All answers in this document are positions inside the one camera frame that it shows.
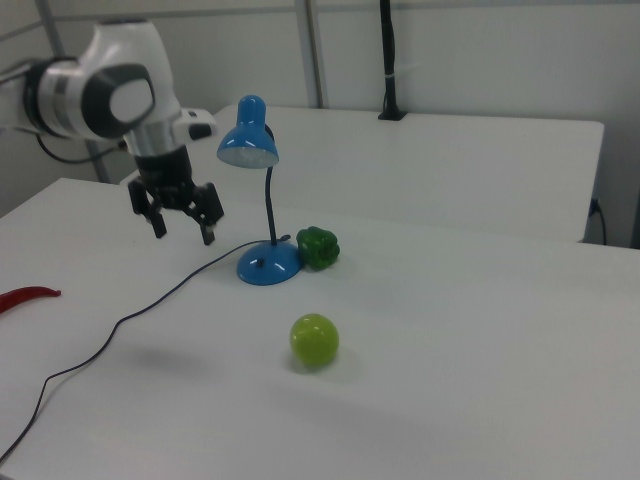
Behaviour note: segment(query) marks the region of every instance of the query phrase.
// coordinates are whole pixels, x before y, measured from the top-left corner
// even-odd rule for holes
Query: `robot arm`
[[[88,140],[124,138],[140,176],[129,184],[133,211],[166,233],[162,208],[182,210],[205,244],[224,214],[213,184],[191,179],[186,144],[211,136],[205,110],[182,109],[155,27],[104,22],[79,58],[27,62],[0,75],[0,126]]]

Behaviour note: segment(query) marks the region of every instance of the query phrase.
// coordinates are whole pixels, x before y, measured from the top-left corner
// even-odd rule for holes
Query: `black cable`
[[[607,244],[607,225],[604,223],[604,214],[602,213],[602,208],[600,208],[600,204],[598,204],[597,212],[600,215],[600,223],[602,223],[602,244]]]
[[[280,241],[284,242],[284,241],[289,240],[290,238],[291,238],[290,235],[284,235],[282,238],[280,238]],[[107,341],[102,345],[102,347],[100,347],[100,349],[96,353],[94,353],[87,360],[85,360],[82,363],[79,363],[75,367],[67,368],[66,370],[62,370],[61,372],[54,373],[53,375],[50,375],[49,377],[47,377],[47,379],[44,381],[44,384],[42,385],[42,391],[40,392],[40,397],[38,398],[38,403],[36,404],[36,408],[33,411],[33,415],[31,416],[31,420],[29,420],[29,423],[24,428],[24,430],[22,430],[22,433],[13,442],[13,444],[7,449],[6,452],[4,452],[2,457],[0,457],[0,466],[2,466],[2,464],[11,456],[13,451],[18,447],[18,445],[20,445],[20,442],[22,442],[22,440],[27,435],[27,433],[29,433],[29,430],[31,430],[31,427],[33,426],[33,424],[36,422],[36,420],[38,418],[38,413],[40,413],[40,405],[42,404],[42,398],[44,397],[44,392],[45,392],[45,389],[47,388],[47,384],[49,383],[49,380],[52,380],[52,379],[54,379],[56,377],[59,377],[60,375],[64,375],[65,373],[73,372],[74,370],[78,370],[78,369],[80,369],[80,368],[92,363],[96,358],[98,358],[107,349],[107,347],[111,343],[111,340],[113,339],[113,337],[116,334],[116,331],[118,330],[120,325],[122,325],[127,320],[131,320],[132,318],[135,318],[135,317],[137,317],[139,315],[142,315],[145,312],[148,312],[153,307],[155,307],[156,305],[161,303],[163,300],[165,300],[167,297],[169,297],[171,294],[175,293],[176,290],[178,290],[180,287],[182,287],[185,283],[187,283],[189,280],[191,280],[193,277],[195,277],[198,273],[200,273],[204,269],[206,269],[206,268],[210,267],[211,265],[213,265],[214,263],[217,263],[220,260],[228,257],[232,253],[240,250],[241,248],[248,247],[249,245],[254,245],[256,243],[263,243],[263,242],[268,242],[268,241],[269,240],[254,240],[252,242],[244,243],[244,244],[242,244],[242,245],[240,245],[240,246],[238,246],[238,247],[236,247],[236,248],[234,248],[232,250],[229,250],[227,253],[225,253],[224,255],[219,256],[215,260],[211,260],[209,263],[206,263],[206,264],[202,265],[200,268],[197,268],[196,270],[191,272],[189,275],[187,275],[187,277],[184,280],[182,280],[180,283],[178,283],[175,287],[173,287],[171,290],[169,290],[167,293],[165,293],[162,297],[160,297],[158,300],[153,302],[151,305],[143,308],[142,310],[138,310],[137,312],[132,313],[131,315],[127,315],[126,317],[121,318],[120,320],[118,320],[118,322],[113,327],[113,330],[111,331],[111,334],[109,335],[109,338],[107,338]]]
[[[122,149],[122,144],[119,144],[117,147],[108,148],[104,152],[100,152],[100,153],[98,153],[96,155],[93,155],[91,157],[80,158],[78,160],[69,160],[69,159],[66,159],[66,158],[59,157],[58,155],[53,153],[51,150],[49,150],[49,148],[42,141],[42,136],[39,133],[36,134],[36,139],[38,140],[38,145],[40,145],[40,148],[42,148],[44,153],[49,155],[55,161],[60,162],[60,163],[64,163],[64,164],[67,164],[67,165],[80,165],[80,164],[83,164],[83,163],[95,162],[96,160],[101,159],[105,155],[108,155],[110,153],[113,153],[113,152],[116,152],[116,151]]]
[[[600,200],[597,198],[591,199],[591,204],[589,205],[589,218],[594,216],[595,214],[600,216],[600,223],[602,224],[602,244],[607,244],[607,225],[604,222],[604,213],[602,213],[602,207],[600,206]]]

